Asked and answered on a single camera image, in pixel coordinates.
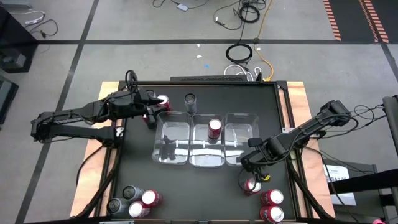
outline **white paper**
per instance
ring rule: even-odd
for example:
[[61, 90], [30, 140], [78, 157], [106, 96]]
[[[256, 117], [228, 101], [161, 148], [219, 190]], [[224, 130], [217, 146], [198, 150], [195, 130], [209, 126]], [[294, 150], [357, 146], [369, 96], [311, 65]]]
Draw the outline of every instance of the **white paper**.
[[[327, 165], [330, 178], [332, 179], [332, 182], [338, 181], [338, 180], [345, 180], [349, 179], [348, 175], [348, 169], [342, 166], [333, 166], [333, 165]], [[330, 179], [328, 177], [328, 172], [326, 171], [325, 165], [323, 165], [323, 170], [325, 171], [326, 179], [328, 183], [330, 182]], [[345, 205], [356, 205], [355, 198], [354, 198], [354, 193], [345, 193], [345, 194], [338, 194], [340, 197], [341, 201]], [[331, 195], [331, 202], [334, 205], [341, 205], [340, 201], [336, 197], [336, 195]]]

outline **clear plastic container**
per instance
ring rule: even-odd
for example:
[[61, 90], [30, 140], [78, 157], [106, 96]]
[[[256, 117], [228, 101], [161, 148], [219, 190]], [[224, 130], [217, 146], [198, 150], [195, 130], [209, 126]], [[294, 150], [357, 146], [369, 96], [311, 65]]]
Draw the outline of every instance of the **clear plastic container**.
[[252, 150], [249, 138], [259, 137], [259, 117], [255, 114], [229, 113], [225, 124], [225, 158], [229, 166], [241, 166], [243, 152]]
[[[217, 139], [208, 136], [209, 122], [221, 121], [221, 133]], [[223, 144], [224, 118], [214, 114], [192, 116], [189, 162], [195, 167], [220, 167], [225, 163]]]
[[152, 159], [163, 164], [186, 164], [189, 153], [189, 136], [190, 116], [188, 113], [159, 113]]

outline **concrete floor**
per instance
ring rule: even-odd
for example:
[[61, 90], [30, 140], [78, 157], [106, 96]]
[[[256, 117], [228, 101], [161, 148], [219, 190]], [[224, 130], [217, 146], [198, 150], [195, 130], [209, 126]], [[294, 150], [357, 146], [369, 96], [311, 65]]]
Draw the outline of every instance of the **concrete floor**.
[[[54, 40], [79, 40], [93, 4], [93, 0], [31, 2], [35, 10], [46, 12], [47, 19], [58, 22], [58, 34], [48, 38]], [[181, 2], [193, 5], [203, 0]], [[182, 12], [170, 1], [155, 9], [149, 0], [99, 0], [87, 39], [238, 39], [240, 30], [225, 30], [211, 18], [216, 8], [229, 2], [210, 1], [201, 8]], [[231, 17], [231, 11], [220, 12], [218, 17], [228, 26], [236, 26], [239, 21]], [[21, 22], [30, 20], [30, 16], [16, 17]], [[257, 36], [259, 26], [259, 22], [246, 24], [243, 38]], [[52, 28], [49, 25], [43, 30], [52, 32]], [[263, 39], [333, 40], [322, 0], [274, 1], [263, 29]], [[85, 45], [64, 109], [96, 100], [101, 82], [121, 80], [128, 69], [134, 69], [140, 80], [222, 75], [230, 64], [225, 58], [228, 46]], [[273, 80], [305, 83], [312, 114], [332, 99], [341, 100], [351, 110], [360, 104], [378, 105], [382, 97], [398, 94], [397, 79], [380, 45], [269, 44], [259, 47], [275, 68]], [[397, 58], [398, 45], [388, 47]], [[76, 48], [77, 45], [40, 45], [29, 73], [3, 73], [20, 88], [0, 131], [2, 223], [15, 222], [42, 148], [30, 137], [29, 121], [42, 111], [55, 109]], [[260, 66], [264, 74], [269, 72], [255, 55], [249, 68], [256, 66]], [[25, 222], [69, 217], [76, 172], [83, 161], [85, 146], [86, 141], [82, 139], [51, 145]], [[321, 140], [320, 147], [344, 161], [376, 164], [379, 171], [397, 168], [398, 157], [385, 119], [347, 136]]]

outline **wooden board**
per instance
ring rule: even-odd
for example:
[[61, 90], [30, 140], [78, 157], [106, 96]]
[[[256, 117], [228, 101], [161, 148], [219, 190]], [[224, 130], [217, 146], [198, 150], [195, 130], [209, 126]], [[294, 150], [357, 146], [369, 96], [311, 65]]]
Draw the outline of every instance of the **wooden board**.
[[[303, 82], [287, 82], [287, 84], [289, 88], [289, 97], [290, 103], [292, 105], [295, 125], [298, 126], [311, 119], [311, 112], [308, 105], [307, 94], [305, 92]], [[103, 82], [101, 86], [101, 91], [99, 93], [99, 99], [102, 99], [108, 94], [117, 91], [118, 85], [119, 82]], [[279, 94], [280, 102], [282, 104], [282, 111], [284, 114], [285, 125], [289, 127], [289, 118], [287, 116], [283, 91], [279, 91]], [[100, 128], [109, 125], [111, 125], [110, 121], [101, 124], [95, 124], [94, 127]], [[89, 140], [86, 147], [85, 158], [89, 156], [99, 146], [100, 143], [98, 141]], [[308, 146], [314, 149], [319, 149], [317, 141], [313, 139], [309, 142]], [[79, 214], [87, 205], [87, 203], [91, 200], [96, 190], [98, 189], [104, 164], [104, 157], [105, 150], [102, 150], [97, 155], [93, 156], [86, 163], [84, 168], [82, 168], [79, 184], [76, 188], [75, 199], [73, 201], [72, 210], [70, 212], [71, 216]], [[319, 204], [325, 209], [325, 211], [330, 215], [335, 216], [320, 155], [316, 152], [304, 150], [302, 160], [305, 176], [307, 178], [308, 188], [310, 189], [316, 200], [319, 202]], [[300, 205], [301, 216], [306, 217], [307, 213], [305, 212], [303, 194], [298, 187], [296, 188], [298, 193], [298, 202]], [[100, 213], [101, 215], [106, 215], [106, 202], [108, 201], [108, 199], [109, 188], [103, 195], [103, 204], [101, 206]]]

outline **gray floor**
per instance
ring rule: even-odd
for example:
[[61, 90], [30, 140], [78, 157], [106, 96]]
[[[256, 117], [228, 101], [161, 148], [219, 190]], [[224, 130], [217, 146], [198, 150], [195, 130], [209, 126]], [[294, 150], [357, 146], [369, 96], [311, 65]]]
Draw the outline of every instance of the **gray floor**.
[[[47, 19], [58, 22], [59, 33], [51, 39], [80, 39], [92, 0], [31, 1], [35, 10], [45, 11]], [[203, 1], [181, 2], [192, 5]], [[213, 0], [204, 7], [182, 12], [168, 0], [159, 9], [153, 8], [150, 0], [99, 0], [88, 39], [237, 39], [240, 30], [224, 30], [211, 18], [217, 7], [229, 2]], [[239, 21], [231, 17], [231, 11], [220, 12], [218, 17], [228, 26], [236, 26]], [[16, 17], [21, 22], [30, 19]], [[258, 28], [259, 23], [248, 24], [243, 38], [257, 36]], [[43, 27], [43, 30], [51, 32], [52, 27]], [[333, 33], [322, 0], [278, 0], [269, 11], [262, 38], [333, 40]], [[42, 111], [55, 109], [76, 47], [40, 45], [29, 73], [3, 74], [20, 88], [0, 131], [2, 223], [15, 222], [41, 150], [41, 145], [34, 143], [29, 135], [29, 121]], [[86, 45], [64, 108], [96, 100], [102, 81], [123, 79], [128, 69], [134, 69], [140, 80], [222, 75], [230, 64], [225, 58], [227, 47], [223, 44]], [[312, 114], [328, 100], [341, 100], [353, 109], [359, 104], [378, 105], [383, 96], [398, 94], [397, 80], [379, 45], [274, 44], [258, 47], [275, 68], [273, 80], [304, 81]], [[397, 58], [398, 45], [389, 45], [389, 48]], [[233, 55], [244, 55], [244, 52], [235, 50]], [[260, 66], [264, 74], [269, 73], [256, 55], [249, 63], [251, 69], [255, 66]], [[26, 222], [68, 218], [75, 193], [75, 176], [85, 146], [86, 141], [81, 139], [51, 145]], [[347, 136], [321, 140], [320, 146], [344, 161], [376, 164], [378, 170], [397, 168], [398, 158], [385, 119]]]

